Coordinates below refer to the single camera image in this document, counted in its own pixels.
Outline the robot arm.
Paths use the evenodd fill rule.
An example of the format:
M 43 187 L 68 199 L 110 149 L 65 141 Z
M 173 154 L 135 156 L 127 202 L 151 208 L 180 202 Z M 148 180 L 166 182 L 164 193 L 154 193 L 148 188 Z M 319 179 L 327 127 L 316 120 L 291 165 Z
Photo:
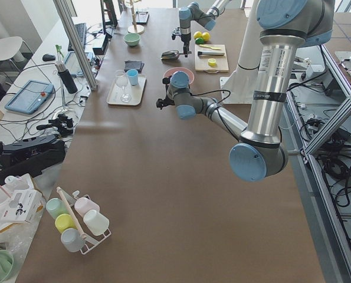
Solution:
M 236 138 L 229 162 L 239 178 L 254 182 L 279 173 L 288 155 L 278 126 L 296 51 L 328 42 L 333 17 L 333 1 L 255 1 L 244 35 L 244 45 L 254 48 L 257 72 L 248 121 L 214 98 L 192 94 L 183 71 L 163 80 L 166 97 L 157 107 L 174 106 L 182 120 L 204 114 Z
M 191 2 L 188 6 L 179 8 L 179 26 L 172 31 L 172 39 L 175 40 L 177 36 L 181 38 L 185 57 L 190 53 L 191 22 L 195 21 L 208 31 L 211 31 L 216 24 L 216 19 L 225 11 L 228 3 L 229 0 L 215 1 L 206 12 L 200 9 L 197 2 Z

